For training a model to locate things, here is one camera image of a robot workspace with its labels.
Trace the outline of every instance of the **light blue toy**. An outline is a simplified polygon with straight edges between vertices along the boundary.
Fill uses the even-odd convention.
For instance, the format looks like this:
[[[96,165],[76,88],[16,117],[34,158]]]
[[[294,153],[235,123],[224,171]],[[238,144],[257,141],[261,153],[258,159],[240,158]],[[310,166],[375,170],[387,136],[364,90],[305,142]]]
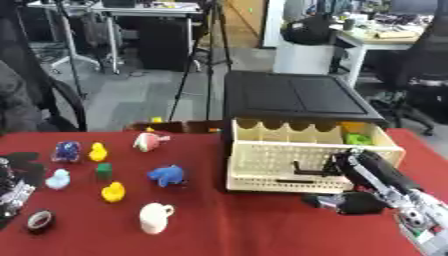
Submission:
[[[184,170],[177,165],[157,168],[146,174],[150,180],[157,180],[159,186],[164,188],[168,184],[179,184],[184,180]]]
[[[54,190],[63,189],[70,184],[70,173],[64,169],[57,169],[53,176],[45,180],[45,184]]]

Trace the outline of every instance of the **cup handle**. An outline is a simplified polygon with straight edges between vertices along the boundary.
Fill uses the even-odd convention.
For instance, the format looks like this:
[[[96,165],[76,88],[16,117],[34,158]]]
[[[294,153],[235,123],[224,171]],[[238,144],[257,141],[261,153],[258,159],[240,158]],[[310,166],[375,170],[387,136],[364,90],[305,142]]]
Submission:
[[[172,205],[165,205],[165,206],[163,206],[163,208],[165,209],[165,211],[166,211],[166,216],[167,217],[169,217],[169,216],[171,216],[171,215],[173,215],[174,214],[174,207],[172,206]]]

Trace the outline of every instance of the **black tape roll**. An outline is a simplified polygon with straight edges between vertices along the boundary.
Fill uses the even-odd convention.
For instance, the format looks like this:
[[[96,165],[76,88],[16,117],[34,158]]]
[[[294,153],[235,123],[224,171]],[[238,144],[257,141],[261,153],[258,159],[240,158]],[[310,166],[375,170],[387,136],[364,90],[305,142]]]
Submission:
[[[27,229],[33,235],[39,235],[53,227],[55,216],[48,210],[38,211],[28,218]]]

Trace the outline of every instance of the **yellow rubber duck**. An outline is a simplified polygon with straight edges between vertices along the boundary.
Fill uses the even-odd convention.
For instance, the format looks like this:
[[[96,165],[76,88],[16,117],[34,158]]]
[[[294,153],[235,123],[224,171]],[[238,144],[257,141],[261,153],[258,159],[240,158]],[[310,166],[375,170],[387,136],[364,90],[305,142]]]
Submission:
[[[109,203],[121,201],[125,194],[124,186],[118,182],[112,182],[108,187],[101,190],[101,196]]]
[[[92,161],[101,162],[107,157],[107,150],[103,144],[95,142],[92,145],[92,151],[89,153],[89,157]]]

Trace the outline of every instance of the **white desk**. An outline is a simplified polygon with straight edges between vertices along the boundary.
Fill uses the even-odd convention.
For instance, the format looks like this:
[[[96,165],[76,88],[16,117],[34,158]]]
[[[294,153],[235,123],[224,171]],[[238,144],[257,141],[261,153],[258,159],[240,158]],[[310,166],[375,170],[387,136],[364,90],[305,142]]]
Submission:
[[[192,22],[191,15],[201,14],[200,6],[196,3],[175,3],[177,8],[146,8],[143,4],[137,4],[134,8],[108,8],[104,7],[100,1],[90,7],[90,10],[96,13],[103,13],[107,17],[107,30],[109,33],[109,43],[112,53],[112,70],[119,74],[118,69],[118,50],[114,29],[114,17],[116,16],[138,16],[138,17],[178,17],[187,20],[189,48],[192,47]]]
[[[70,4],[64,3],[64,7],[66,8],[69,15],[80,16],[80,15],[84,15],[85,13],[87,13],[89,7],[92,4],[93,4],[93,2],[88,2],[85,5],[70,5]],[[41,1],[31,2],[27,6],[31,7],[31,8],[43,8],[43,9],[47,9],[47,10],[57,11],[57,7],[55,4],[42,4]],[[78,52],[76,50],[75,42],[73,40],[70,21],[64,15],[61,15],[61,16],[62,16],[62,22],[63,22],[63,27],[64,27],[64,33],[65,33],[65,37],[66,37],[67,44],[68,44],[68,50],[71,52],[71,55],[76,60],[85,61],[85,62],[95,65],[95,69],[99,70],[100,63],[98,61],[78,54]],[[68,62],[69,60],[70,60],[69,56],[65,56],[65,57],[61,58],[60,60],[52,63],[51,64],[52,71],[55,73],[59,73],[59,71],[57,70],[57,67],[65,62]]]
[[[348,85],[355,87],[361,72],[362,64],[367,51],[372,50],[389,50],[402,51],[409,49],[418,39],[418,37],[411,38],[394,38],[394,39],[378,39],[374,34],[365,33],[358,34],[354,32],[337,31],[337,37],[344,42],[351,44],[357,48],[357,53],[352,60],[352,66],[348,77]]]

